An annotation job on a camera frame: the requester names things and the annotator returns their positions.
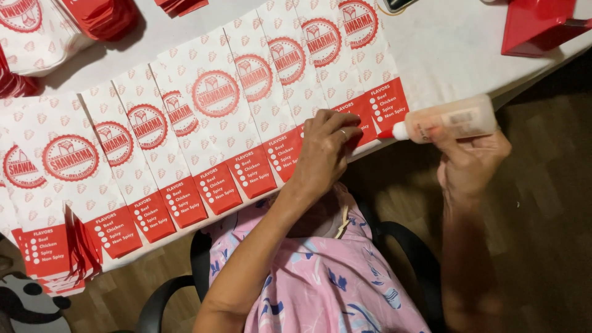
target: white table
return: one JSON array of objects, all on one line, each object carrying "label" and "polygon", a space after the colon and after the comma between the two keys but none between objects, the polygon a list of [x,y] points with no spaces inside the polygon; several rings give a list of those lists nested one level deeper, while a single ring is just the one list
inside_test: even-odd
[{"label": "white table", "polygon": [[[138,63],[155,60],[157,54],[205,34],[263,2],[211,0],[206,7],[184,17],[169,18],[152,0],[137,1],[146,20],[140,24],[142,31],[118,43],[95,44],[84,50],[44,79],[45,94],[89,89]],[[382,0],[378,2],[385,8]],[[580,15],[577,18],[592,17],[592,2],[581,0],[577,10]],[[497,106],[501,106],[509,97],[592,45],[592,32],[588,32],[545,58],[502,56],[506,11],[504,4],[486,5],[479,0],[418,0],[398,16],[378,13],[389,31],[411,111],[483,92],[489,93]],[[365,149],[370,152],[384,145],[374,141]],[[104,270],[128,264],[209,223],[210,220],[200,222],[123,258],[106,262]]]}]

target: woman's left hand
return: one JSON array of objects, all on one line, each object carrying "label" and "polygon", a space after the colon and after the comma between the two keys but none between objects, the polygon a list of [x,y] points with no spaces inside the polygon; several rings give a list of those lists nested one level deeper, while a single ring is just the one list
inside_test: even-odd
[{"label": "woman's left hand", "polygon": [[351,138],[361,136],[360,118],[352,113],[319,110],[304,122],[304,139],[296,168],[286,186],[316,201],[327,193],[348,167]]}]

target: black office chair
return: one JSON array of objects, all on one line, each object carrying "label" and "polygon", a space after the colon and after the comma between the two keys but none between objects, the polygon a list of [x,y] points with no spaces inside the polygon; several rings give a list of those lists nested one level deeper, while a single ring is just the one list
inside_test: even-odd
[{"label": "black office chair", "polygon": [[[373,210],[361,200],[357,200],[362,215],[372,231],[372,239],[377,248],[384,248],[385,235],[393,236],[401,245],[411,262],[417,282],[427,303],[424,318],[433,333],[446,332],[440,288],[440,264],[430,249],[413,232],[396,222],[378,222]],[[209,288],[210,248],[212,240],[200,231],[191,242],[191,273],[170,279],[150,296],[136,325],[136,333],[160,333],[162,315],[169,298],[179,289],[194,286],[203,301]]]}]

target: chair armrest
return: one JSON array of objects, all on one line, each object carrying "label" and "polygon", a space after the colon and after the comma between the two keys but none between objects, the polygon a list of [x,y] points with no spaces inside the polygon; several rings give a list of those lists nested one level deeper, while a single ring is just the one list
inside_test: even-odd
[{"label": "chair armrest", "polygon": [[140,312],[140,317],[136,324],[136,333],[160,333],[162,315],[170,297],[177,290],[193,285],[193,276],[184,275],[172,278],[158,287],[150,298],[148,298],[142,308],[142,312]]}]

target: stack of paper bags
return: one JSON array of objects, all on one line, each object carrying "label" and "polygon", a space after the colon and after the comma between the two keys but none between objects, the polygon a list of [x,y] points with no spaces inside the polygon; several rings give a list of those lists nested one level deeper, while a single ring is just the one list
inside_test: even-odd
[{"label": "stack of paper bags", "polygon": [[94,40],[116,41],[136,27],[132,0],[62,1],[82,31]]},{"label": "stack of paper bags", "polygon": [[36,78],[27,78],[10,72],[6,57],[0,48],[0,98],[31,96],[37,91]]},{"label": "stack of paper bags", "polygon": [[183,16],[208,4],[208,0],[155,0],[167,14]]},{"label": "stack of paper bags", "polygon": [[0,47],[12,73],[45,76],[91,43],[56,0],[0,5]]}]

